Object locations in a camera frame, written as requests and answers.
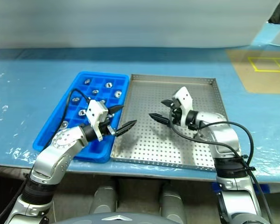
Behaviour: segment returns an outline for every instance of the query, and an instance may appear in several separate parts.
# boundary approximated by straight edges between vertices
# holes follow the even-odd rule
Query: small metal nut
[[[79,100],[80,100],[79,97],[75,97],[75,98],[73,98],[71,101],[73,101],[73,102],[78,102]]]
[[[85,114],[86,114],[86,110],[85,109],[79,110],[79,112],[78,112],[79,116],[84,116]]]
[[[112,86],[113,86],[112,83],[106,83],[106,85],[105,85],[105,87],[107,87],[107,88],[111,88]]]
[[[120,98],[120,96],[121,96],[121,91],[120,91],[120,90],[117,90],[117,91],[114,93],[114,96],[115,96],[116,98]]]
[[[64,120],[60,126],[60,130],[67,128],[68,125],[69,125],[68,121]]]
[[[86,79],[85,82],[84,82],[84,84],[85,84],[85,85],[88,85],[90,82],[91,82],[91,79]]]
[[[92,94],[98,94],[98,90],[93,90]]]

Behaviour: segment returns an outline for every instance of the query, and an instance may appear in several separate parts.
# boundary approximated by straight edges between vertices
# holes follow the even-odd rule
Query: blue tablecloth
[[[250,49],[266,45],[272,29]],[[252,165],[260,182],[280,182],[280,95],[251,94],[242,86],[224,49],[93,48],[0,50],[0,165],[32,167],[32,143],[78,72],[216,78],[229,120],[245,125],[255,141]],[[239,131],[244,153],[249,151]],[[214,180],[215,172],[109,161],[73,161],[69,170],[113,175]]]

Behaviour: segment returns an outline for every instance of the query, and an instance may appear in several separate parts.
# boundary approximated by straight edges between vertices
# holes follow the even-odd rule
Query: perforated metal tray
[[[208,145],[185,140],[148,115],[155,112],[168,117],[169,108],[161,101],[171,99],[173,93],[183,86],[193,98],[194,110],[226,116],[216,79],[131,75],[119,126],[134,119],[137,124],[115,140],[111,153],[114,160],[214,170]],[[179,130],[189,136],[196,133],[180,127]]]

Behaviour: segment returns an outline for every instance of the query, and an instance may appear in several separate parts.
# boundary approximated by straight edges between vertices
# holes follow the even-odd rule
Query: black cable
[[[189,136],[186,136],[186,135],[180,133],[178,130],[176,130],[176,128],[174,127],[174,124],[173,124],[173,122],[172,122],[172,112],[173,112],[173,108],[170,109],[170,114],[169,114],[169,123],[170,123],[170,127],[172,128],[172,130],[173,130],[176,134],[178,134],[178,135],[181,136],[182,138],[185,138],[185,139],[187,139],[187,140],[190,140],[190,141],[193,141],[193,142],[197,142],[197,143],[203,143],[203,144],[218,145],[218,146],[227,147],[228,149],[230,149],[230,150],[235,154],[236,157],[238,157],[238,158],[241,157],[241,156],[237,153],[237,151],[235,151],[231,146],[229,146],[229,145],[227,145],[227,144],[224,144],[224,143],[221,143],[221,142],[213,142],[213,141],[204,141],[204,140],[194,139],[194,138],[191,138],[191,137],[189,137]],[[216,123],[218,124],[219,122],[207,124],[207,125],[203,126],[202,128],[205,128],[205,127],[207,127],[207,126],[214,125],[214,124],[216,124]],[[243,130],[247,130],[244,126],[242,126],[242,125],[240,125],[240,124],[238,124],[238,123],[235,123],[235,122],[230,122],[230,123],[232,123],[233,125],[239,126],[239,127],[243,127]],[[254,152],[254,148],[253,148],[253,150],[252,150],[252,153],[250,152],[251,159],[252,159],[252,156],[253,156],[253,152]],[[256,177],[255,177],[255,175],[254,175],[253,172],[251,171],[251,168],[248,166],[247,162],[244,161],[244,159],[242,159],[242,164],[243,164],[243,166],[245,167],[245,169],[246,169],[248,175],[253,179],[253,181],[254,181],[254,183],[255,183],[255,185],[256,185],[256,187],[257,187],[259,193],[260,193],[260,197],[261,197],[261,199],[262,199],[263,202],[264,202],[265,209],[266,209],[266,213],[267,213],[267,216],[268,216],[268,218],[269,218],[270,223],[271,223],[271,224],[274,224],[274,221],[273,221],[273,218],[272,218],[272,214],[271,214],[270,208],[269,208],[269,206],[268,206],[268,203],[267,203],[267,201],[266,201],[266,197],[265,197],[265,195],[264,195],[264,193],[263,193],[263,191],[262,191],[262,189],[261,189],[260,184],[258,183],[258,181],[257,181],[257,179],[256,179]]]
[[[219,124],[235,125],[235,126],[240,127],[241,129],[243,129],[246,132],[246,134],[248,135],[249,141],[250,141],[250,154],[249,154],[249,157],[248,157],[248,160],[247,160],[247,164],[249,166],[250,162],[252,160],[253,154],[254,154],[254,142],[253,142],[253,138],[252,138],[251,133],[249,132],[249,130],[245,126],[243,126],[239,123],[236,123],[236,122],[232,122],[232,121],[219,121],[219,122],[214,122],[214,123],[210,123],[210,124],[207,124],[207,125],[200,126],[198,129],[203,129],[203,128],[211,126],[211,125],[219,125]]]
[[[66,103],[65,103],[65,108],[64,108],[64,111],[63,111],[63,115],[62,115],[61,120],[60,120],[60,122],[59,122],[59,124],[58,124],[58,127],[56,128],[56,130],[54,131],[54,133],[52,134],[52,136],[50,137],[50,139],[47,141],[47,143],[45,144],[45,146],[43,147],[42,150],[44,150],[46,147],[49,146],[50,142],[52,141],[52,139],[54,138],[54,136],[56,135],[56,133],[57,133],[58,130],[60,129],[60,126],[61,126],[61,124],[62,124],[62,122],[63,122],[63,120],[64,120],[64,118],[65,118],[65,116],[66,116],[67,108],[69,107],[70,97],[71,97],[71,95],[73,94],[73,92],[75,92],[75,91],[77,91],[78,93],[80,93],[80,94],[85,98],[86,102],[89,103],[90,100],[88,99],[88,97],[87,97],[84,93],[82,93],[79,89],[72,89],[72,90],[69,92],[68,96],[67,96]]]
[[[48,147],[48,145],[50,144],[50,142],[52,141],[52,139],[54,138],[54,136],[56,135],[56,133],[58,132],[65,116],[66,116],[66,112],[67,112],[67,108],[69,107],[69,103],[70,103],[70,97],[72,95],[73,92],[77,91],[78,93],[80,93],[86,100],[87,103],[89,103],[89,98],[84,94],[82,93],[79,89],[72,89],[68,96],[67,96],[67,99],[66,99],[66,103],[65,103],[65,108],[64,108],[64,111],[63,111],[63,115],[62,115],[62,118],[61,118],[61,121],[59,122],[59,125],[57,127],[57,129],[54,131],[53,135],[51,136],[51,138],[49,139],[49,141],[46,143],[46,145],[43,147],[42,150],[44,150],[46,147]],[[2,217],[11,209],[11,206],[14,205],[16,199],[18,198],[18,196],[22,193],[26,183],[27,183],[27,180],[31,174],[31,171],[32,171],[33,167],[31,168],[28,176],[26,177],[26,179],[23,181],[23,183],[21,184],[21,186],[19,187],[18,191],[15,193],[14,197],[10,200],[10,202],[8,203],[8,205],[6,206],[6,208],[0,213],[0,220],[2,219]]]

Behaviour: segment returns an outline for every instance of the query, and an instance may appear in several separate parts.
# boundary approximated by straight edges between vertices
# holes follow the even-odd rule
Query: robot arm
[[[118,130],[110,126],[108,116],[122,107],[117,105],[106,108],[103,103],[91,100],[86,112],[90,124],[59,131],[51,144],[37,156],[23,193],[17,198],[5,223],[49,223],[45,215],[52,205],[55,189],[74,156],[88,142],[102,140],[103,136],[109,134],[120,136],[136,124],[136,120],[130,121]]]
[[[221,192],[218,193],[221,223],[269,224],[261,217],[259,203],[241,156],[236,132],[227,123],[208,126],[215,122],[226,122],[226,118],[218,113],[194,111],[192,98],[186,87],[178,90],[172,100],[163,100],[162,103],[171,108],[172,114],[169,117],[173,120],[170,121],[156,113],[149,114],[151,118],[171,128],[174,128],[172,127],[174,124],[195,130],[197,133],[194,138],[188,139],[212,143],[210,152],[217,172],[216,180],[221,188]]]

